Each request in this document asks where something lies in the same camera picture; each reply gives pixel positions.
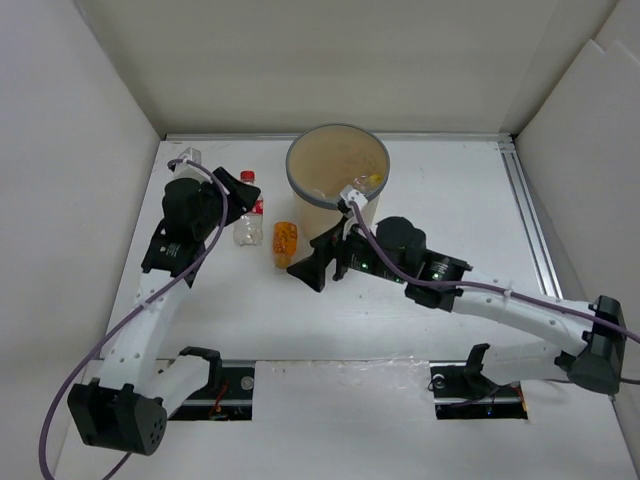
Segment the small red cap bottle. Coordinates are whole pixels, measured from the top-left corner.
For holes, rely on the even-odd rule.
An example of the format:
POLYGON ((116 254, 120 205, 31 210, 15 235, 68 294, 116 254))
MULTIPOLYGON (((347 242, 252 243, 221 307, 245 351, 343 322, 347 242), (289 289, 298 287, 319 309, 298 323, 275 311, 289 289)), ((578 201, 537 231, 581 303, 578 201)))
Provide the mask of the small red cap bottle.
POLYGON ((240 181, 246 186, 247 199, 252 201, 252 205, 234 223, 234 243, 238 247, 259 246, 263 240, 263 196, 256 186, 254 171, 241 171, 240 181))

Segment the yellow cap orange label bottle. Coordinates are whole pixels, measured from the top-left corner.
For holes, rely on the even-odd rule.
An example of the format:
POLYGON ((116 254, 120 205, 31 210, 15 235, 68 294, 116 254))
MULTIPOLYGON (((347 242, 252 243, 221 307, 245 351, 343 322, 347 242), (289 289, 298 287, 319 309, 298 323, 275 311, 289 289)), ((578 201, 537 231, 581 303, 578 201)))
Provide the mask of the yellow cap orange label bottle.
POLYGON ((355 178, 351 185, 363 195, 368 195, 380 187, 383 180, 384 177, 380 174, 362 175, 355 178))

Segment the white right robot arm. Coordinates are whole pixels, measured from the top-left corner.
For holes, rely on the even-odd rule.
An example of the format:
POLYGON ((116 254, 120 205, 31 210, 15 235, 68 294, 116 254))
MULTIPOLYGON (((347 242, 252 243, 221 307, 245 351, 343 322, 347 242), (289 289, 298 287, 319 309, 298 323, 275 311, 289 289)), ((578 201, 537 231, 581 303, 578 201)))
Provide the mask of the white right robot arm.
POLYGON ((463 260, 428 249, 425 233, 404 217, 388 217, 374 232, 342 219, 310 246, 311 255, 287 272, 316 292, 324 289, 326 269, 334 263, 336 281, 357 270, 404 285, 406 297, 423 307, 534 336, 510 347, 474 345, 461 372, 470 397, 522 380, 567 381, 609 396, 620 389, 628 334, 614 298, 589 303, 518 293, 496 278, 476 275, 463 260))

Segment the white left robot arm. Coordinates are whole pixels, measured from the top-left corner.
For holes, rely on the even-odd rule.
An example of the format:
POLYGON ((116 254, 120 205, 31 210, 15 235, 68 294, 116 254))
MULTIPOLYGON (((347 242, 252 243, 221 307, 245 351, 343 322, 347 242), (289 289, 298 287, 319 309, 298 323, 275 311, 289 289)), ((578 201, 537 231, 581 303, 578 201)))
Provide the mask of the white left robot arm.
POLYGON ((193 166, 173 162, 175 176, 165 186, 163 217, 141 264, 132 317, 116 331, 90 382, 73 385, 67 397, 86 445, 150 456, 185 400, 194 393, 212 396, 225 385, 216 350, 186 347, 164 371, 156 367, 174 315, 216 239, 261 195, 258 187, 222 167, 186 176, 193 166))

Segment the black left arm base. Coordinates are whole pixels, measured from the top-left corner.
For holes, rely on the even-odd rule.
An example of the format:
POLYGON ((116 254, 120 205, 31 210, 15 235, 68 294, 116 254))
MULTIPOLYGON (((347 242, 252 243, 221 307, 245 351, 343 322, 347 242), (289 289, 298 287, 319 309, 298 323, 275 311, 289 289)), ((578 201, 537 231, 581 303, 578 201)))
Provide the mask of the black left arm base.
POLYGON ((250 421, 253 416, 255 364, 228 362, 219 387, 203 387, 173 413, 171 421, 250 421))

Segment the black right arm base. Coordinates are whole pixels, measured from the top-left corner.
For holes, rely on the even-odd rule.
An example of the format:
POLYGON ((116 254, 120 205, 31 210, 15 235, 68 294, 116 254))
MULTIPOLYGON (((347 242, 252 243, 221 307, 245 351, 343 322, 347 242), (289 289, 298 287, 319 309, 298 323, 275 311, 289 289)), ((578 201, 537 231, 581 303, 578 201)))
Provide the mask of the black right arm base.
POLYGON ((430 363, 427 390, 437 420, 527 420, 521 384, 499 386, 482 375, 487 343, 472 347, 464 361, 430 363))

